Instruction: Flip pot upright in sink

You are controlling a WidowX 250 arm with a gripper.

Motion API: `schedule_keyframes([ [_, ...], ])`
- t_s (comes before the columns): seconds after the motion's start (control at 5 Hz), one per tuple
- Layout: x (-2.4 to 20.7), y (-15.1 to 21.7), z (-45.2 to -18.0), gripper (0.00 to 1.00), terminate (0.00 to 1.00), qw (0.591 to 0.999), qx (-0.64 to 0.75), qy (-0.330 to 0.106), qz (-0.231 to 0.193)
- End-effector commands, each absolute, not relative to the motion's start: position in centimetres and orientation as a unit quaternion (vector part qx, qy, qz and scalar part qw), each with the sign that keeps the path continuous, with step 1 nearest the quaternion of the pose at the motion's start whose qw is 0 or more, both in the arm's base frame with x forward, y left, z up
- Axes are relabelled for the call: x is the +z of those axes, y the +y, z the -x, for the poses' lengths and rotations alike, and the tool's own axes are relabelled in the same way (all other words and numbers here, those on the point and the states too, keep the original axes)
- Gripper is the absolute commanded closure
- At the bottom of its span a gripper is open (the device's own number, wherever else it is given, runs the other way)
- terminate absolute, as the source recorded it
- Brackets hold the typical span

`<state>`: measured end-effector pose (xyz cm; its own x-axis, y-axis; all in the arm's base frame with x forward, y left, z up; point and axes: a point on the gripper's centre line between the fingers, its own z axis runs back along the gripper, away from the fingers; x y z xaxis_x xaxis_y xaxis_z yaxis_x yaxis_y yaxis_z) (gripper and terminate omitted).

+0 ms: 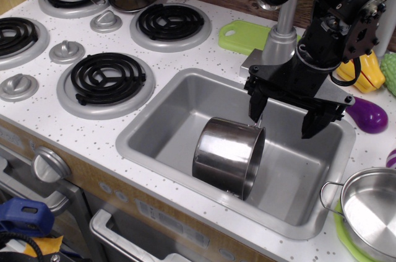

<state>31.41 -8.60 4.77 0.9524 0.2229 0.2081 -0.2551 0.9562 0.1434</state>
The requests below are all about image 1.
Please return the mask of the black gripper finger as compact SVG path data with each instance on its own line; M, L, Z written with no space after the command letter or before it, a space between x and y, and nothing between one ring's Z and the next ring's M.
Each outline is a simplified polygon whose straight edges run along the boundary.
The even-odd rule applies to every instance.
M311 139L325 129L334 120L334 108L324 107L311 109L303 119L302 139Z
M256 87L252 91L249 91L248 95L250 96L249 117L252 121L257 123L267 105L269 97L260 87Z

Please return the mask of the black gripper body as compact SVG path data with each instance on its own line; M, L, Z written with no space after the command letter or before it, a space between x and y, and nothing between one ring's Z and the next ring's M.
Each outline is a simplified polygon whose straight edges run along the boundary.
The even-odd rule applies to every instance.
M248 68L244 89L260 87L272 98L307 111L332 107L334 120L355 103L355 98L328 80L339 67L341 59L334 56L310 58L295 54L283 64L268 65L260 54L251 54L243 63Z

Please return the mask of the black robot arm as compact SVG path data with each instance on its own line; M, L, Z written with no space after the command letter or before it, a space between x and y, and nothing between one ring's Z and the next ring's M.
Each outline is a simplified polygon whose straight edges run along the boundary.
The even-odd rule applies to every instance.
M260 0L285 9L291 0ZM334 71L352 61L355 76L361 72L362 55L378 45L376 30L386 0L314 0L311 22L293 51L266 43L254 50L244 85L250 96L249 117L259 121L268 99L306 110L302 137L309 139L331 122L342 119L355 99L344 92L353 81L339 81Z

